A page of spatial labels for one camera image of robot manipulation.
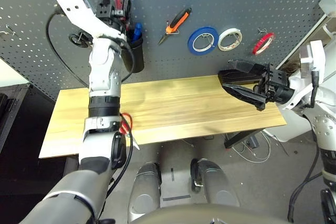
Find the pen holder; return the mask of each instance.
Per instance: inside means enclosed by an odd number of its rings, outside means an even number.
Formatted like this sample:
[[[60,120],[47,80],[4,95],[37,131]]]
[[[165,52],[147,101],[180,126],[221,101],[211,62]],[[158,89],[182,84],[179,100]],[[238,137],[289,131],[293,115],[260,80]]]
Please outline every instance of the pen holder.
[[[143,43],[142,34],[140,35],[140,38],[138,40],[129,43],[135,57],[134,62],[135,68],[133,73],[139,73],[144,68],[142,43]],[[124,61],[127,71],[130,72],[132,69],[132,56],[125,47],[122,47],[121,57],[122,60]]]

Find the wood grain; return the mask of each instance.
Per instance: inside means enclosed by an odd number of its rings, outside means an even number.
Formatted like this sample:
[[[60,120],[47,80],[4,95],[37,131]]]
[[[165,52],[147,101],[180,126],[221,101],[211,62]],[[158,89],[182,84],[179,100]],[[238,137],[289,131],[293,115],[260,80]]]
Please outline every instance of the wood grain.
[[[88,116],[88,89],[61,90],[40,158],[77,154]],[[226,93],[217,76],[123,84],[121,112],[139,145],[286,124],[274,103],[262,112]]]

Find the floor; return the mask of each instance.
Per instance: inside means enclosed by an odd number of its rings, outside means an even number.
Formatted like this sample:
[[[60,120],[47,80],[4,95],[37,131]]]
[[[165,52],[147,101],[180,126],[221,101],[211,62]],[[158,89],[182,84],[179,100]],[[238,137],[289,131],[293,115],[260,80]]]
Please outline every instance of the floor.
[[[265,157],[267,142],[260,134],[257,134],[257,138],[260,147],[254,152],[259,157]],[[198,194],[191,191],[190,161],[197,157],[214,161],[223,169],[236,190],[241,207],[286,220],[290,195],[303,181],[315,155],[316,147],[311,133],[282,143],[289,156],[277,141],[271,140],[270,158],[261,164],[249,163],[233,150],[226,150],[223,141],[223,136],[217,135],[213,139],[190,138],[143,145],[140,151],[134,150],[128,170],[107,199],[102,218],[114,218],[117,224],[127,223],[127,206],[133,181],[138,169],[146,162],[160,163],[161,207],[206,202],[202,191]],[[236,149],[241,151],[241,144]],[[247,150],[243,155],[251,158]],[[313,174],[320,172],[321,168],[322,162],[319,160]],[[321,177],[306,185],[296,202],[295,223],[323,223],[320,206],[320,190],[323,188],[326,186]],[[166,201],[170,197],[185,195],[190,195],[190,198]]]

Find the pegboard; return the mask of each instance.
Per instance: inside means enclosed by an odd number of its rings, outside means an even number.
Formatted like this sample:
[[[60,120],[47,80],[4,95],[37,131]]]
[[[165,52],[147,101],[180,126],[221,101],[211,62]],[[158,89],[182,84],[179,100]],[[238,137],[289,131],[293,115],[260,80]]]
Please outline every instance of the pegboard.
[[[98,0],[89,0],[95,7]],[[216,74],[228,67],[230,59],[247,59],[275,65],[295,47],[323,15],[319,0],[132,0],[132,20],[143,24],[145,68],[128,82],[163,80]],[[52,99],[60,89],[78,88],[81,84],[60,64],[47,44],[45,23],[56,0],[0,0],[0,30],[6,24],[17,36],[2,36],[0,57]],[[189,19],[178,35],[157,45],[166,20],[172,20],[183,8],[191,7]],[[191,33],[212,26],[220,34],[232,27],[243,33],[242,43],[234,50],[218,48],[204,56],[189,52]],[[251,54],[262,35],[258,28],[275,32],[276,40],[259,56]],[[56,16],[50,24],[50,36],[56,50],[70,68],[88,82],[89,49],[74,46],[69,33],[76,32],[66,17]]]

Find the red tape roll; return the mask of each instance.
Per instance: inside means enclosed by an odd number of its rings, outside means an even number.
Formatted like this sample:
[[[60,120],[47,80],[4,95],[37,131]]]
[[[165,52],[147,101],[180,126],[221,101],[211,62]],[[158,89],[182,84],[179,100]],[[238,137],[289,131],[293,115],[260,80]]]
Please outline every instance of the red tape roll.
[[[252,53],[254,55],[258,55],[261,52],[263,52],[266,48],[269,47],[269,45],[272,43],[272,41],[275,39],[274,33],[268,33],[263,38],[261,38],[258,43],[256,43],[255,47],[253,48]]]

